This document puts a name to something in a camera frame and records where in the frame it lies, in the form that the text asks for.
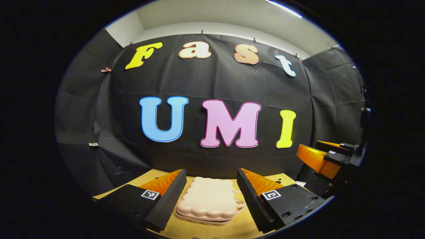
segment ceiling light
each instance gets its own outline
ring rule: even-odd
[[[292,14],[292,15],[294,15],[294,16],[296,16],[296,17],[298,17],[298,18],[302,18],[302,16],[301,16],[301,15],[299,15],[298,13],[294,12],[293,10],[291,10],[291,9],[289,9],[289,8],[287,8],[287,7],[284,7],[284,6],[280,5],[279,3],[275,3],[275,2],[272,2],[272,1],[269,1],[269,0],[264,0],[264,1],[266,1],[266,2],[268,2],[268,3],[271,3],[271,4],[273,4],[273,5],[275,5],[275,6],[279,7],[279,8],[281,8],[281,9],[283,9],[283,10],[287,11],[287,12],[289,12],[290,14]]]

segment wooden surface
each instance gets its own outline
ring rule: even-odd
[[[160,177],[165,174],[167,174],[167,172],[152,169],[147,173],[141,175],[140,177],[128,182],[128,184],[140,186],[148,181],[154,180],[156,177]],[[292,180],[285,174],[276,174],[265,177],[273,181],[280,181],[281,184],[284,186],[295,183],[294,180]],[[186,186],[184,187],[177,202],[179,202],[181,197],[186,193],[186,190],[189,188],[189,184],[192,182],[192,180],[193,177],[187,177]],[[236,179],[231,179],[231,181],[233,182],[233,187],[236,190],[239,190],[238,184],[236,183]],[[94,196],[94,198],[103,198],[104,196],[110,194],[111,192],[117,189],[118,188],[115,188],[109,192]],[[241,193],[235,193],[235,198],[245,201],[244,196]],[[199,239],[251,239],[264,235],[262,232],[259,232],[257,230],[257,227],[251,217],[251,214],[249,213],[248,208],[246,208],[245,211],[237,215],[234,219],[232,219],[228,224],[224,226],[204,225],[200,223],[184,221],[177,218],[175,213],[176,208],[174,208],[174,211],[171,214],[170,220],[168,221],[165,230],[159,233],[160,235],[172,239],[192,239],[194,237]]]

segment pink case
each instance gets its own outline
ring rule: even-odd
[[[195,177],[177,204],[176,215],[191,222],[225,225],[245,207],[243,201],[235,199],[232,181]]]

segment pink letter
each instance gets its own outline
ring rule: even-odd
[[[236,140],[236,146],[240,148],[252,148],[258,145],[255,138],[257,134],[257,116],[261,105],[254,102],[246,102],[239,109],[235,119],[229,113],[226,105],[221,100],[205,100],[202,107],[207,110],[207,130],[201,145],[215,148],[220,145],[217,139],[217,129],[220,131],[224,144],[230,146],[238,131],[241,134]]]

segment blue letter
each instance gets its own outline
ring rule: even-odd
[[[167,99],[171,106],[171,127],[167,131],[156,126],[156,107],[161,104],[157,97],[144,97],[139,101],[142,107],[142,130],[149,139],[157,142],[171,142],[183,132],[183,108],[189,100],[186,97],[173,96]]]
[[[283,67],[283,70],[290,76],[295,77],[295,71],[291,70],[289,65],[292,65],[290,61],[288,61],[284,56],[278,55],[276,56],[276,59],[278,59]]]

